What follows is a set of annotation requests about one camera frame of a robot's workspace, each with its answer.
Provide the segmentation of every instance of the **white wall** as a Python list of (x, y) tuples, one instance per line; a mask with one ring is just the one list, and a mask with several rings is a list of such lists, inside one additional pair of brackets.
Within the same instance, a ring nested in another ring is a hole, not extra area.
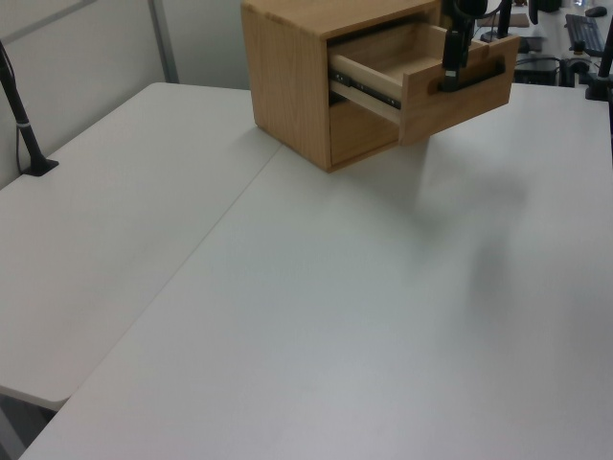
[(179, 81), (247, 89), (240, 0), (164, 0)]
[[(164, 81), (147, 0), (98, 0), (5, 47), (45, 155), (150, 83)], [(17, 177), (14, 129), (1, 92), (0, 188)]]

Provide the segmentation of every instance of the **wooden cabinet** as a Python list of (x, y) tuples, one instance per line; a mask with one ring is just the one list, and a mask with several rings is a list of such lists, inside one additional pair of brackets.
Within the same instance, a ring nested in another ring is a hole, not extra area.
[(444, 93), (439, 16), (439, 0), (244, 0), (256, 124), (333, 171), (506, 104), (519, 39), (473, 40)]

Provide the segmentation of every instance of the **open drawer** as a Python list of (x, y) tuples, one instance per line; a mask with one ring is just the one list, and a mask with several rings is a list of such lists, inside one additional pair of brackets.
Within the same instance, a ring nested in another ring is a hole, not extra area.
[(329, 89), (399, 125), (409, 145), (509, 101), (518, 37), (473, 40), (460, 86), (442, 92), (446, 30), (416, 22), (329, 46)]

